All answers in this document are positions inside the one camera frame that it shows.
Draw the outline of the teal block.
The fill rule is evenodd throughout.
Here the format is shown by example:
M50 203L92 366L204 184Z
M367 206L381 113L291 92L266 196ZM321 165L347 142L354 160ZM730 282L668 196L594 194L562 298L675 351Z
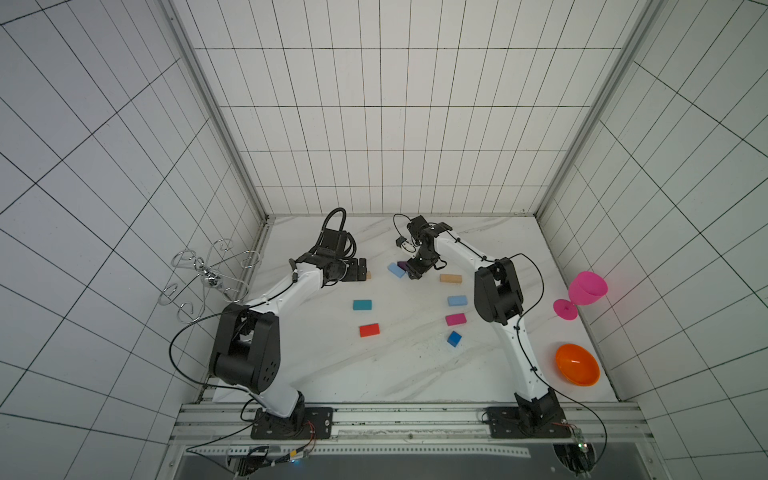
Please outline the teal block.
M373 302L370 299L360 299L353 301L354 311L369 311L373 307Z

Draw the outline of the light blue block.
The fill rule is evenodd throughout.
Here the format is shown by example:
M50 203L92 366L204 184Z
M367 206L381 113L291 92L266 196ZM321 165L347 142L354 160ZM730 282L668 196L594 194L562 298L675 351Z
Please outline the light blue block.
M393 262L387 266L387 269L396 277L402 278L406 275L405 269L400 265L399 262Z
M447 303L452 307L466 306L468 304L468 299L464 295L449 296L447 298Z

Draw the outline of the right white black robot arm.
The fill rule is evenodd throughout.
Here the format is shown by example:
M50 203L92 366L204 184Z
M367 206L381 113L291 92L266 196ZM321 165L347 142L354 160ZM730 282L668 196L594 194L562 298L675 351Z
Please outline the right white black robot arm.
M450 225L430 222L421 215L408 221L407 230L415 247L406 261L410 279L445 266L458 266L474 275L474 308L493 326L512 369L522 433L533 435L558 420L557 393L545 380L528 337L524 294L513 260L489 257L453 235Z

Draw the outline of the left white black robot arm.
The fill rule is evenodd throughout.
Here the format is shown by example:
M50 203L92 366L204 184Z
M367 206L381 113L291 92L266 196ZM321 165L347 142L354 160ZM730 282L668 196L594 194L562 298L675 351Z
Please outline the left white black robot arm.
M365 281L364 261L355 254L349 232L324 227L309 251L289 261L289 275L244 304L228 305L220 315L210 375L228 387L245 389L268 414L302 422L303 395L279 374L280 321L327 286Z

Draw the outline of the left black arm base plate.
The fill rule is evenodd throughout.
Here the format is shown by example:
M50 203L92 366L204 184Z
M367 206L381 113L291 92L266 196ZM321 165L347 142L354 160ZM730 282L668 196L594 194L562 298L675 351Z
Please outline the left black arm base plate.
M287 418L263 414L252 426L250 438L264 441L329 439L333 415L334 409L330 407L302 407Z

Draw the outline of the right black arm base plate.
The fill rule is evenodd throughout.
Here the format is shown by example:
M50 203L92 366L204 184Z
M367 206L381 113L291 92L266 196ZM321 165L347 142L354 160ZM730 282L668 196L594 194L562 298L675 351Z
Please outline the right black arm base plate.
M559 421L534 422L516 406L488 407L481 421L489 427L493 439L567 439L571 430Z

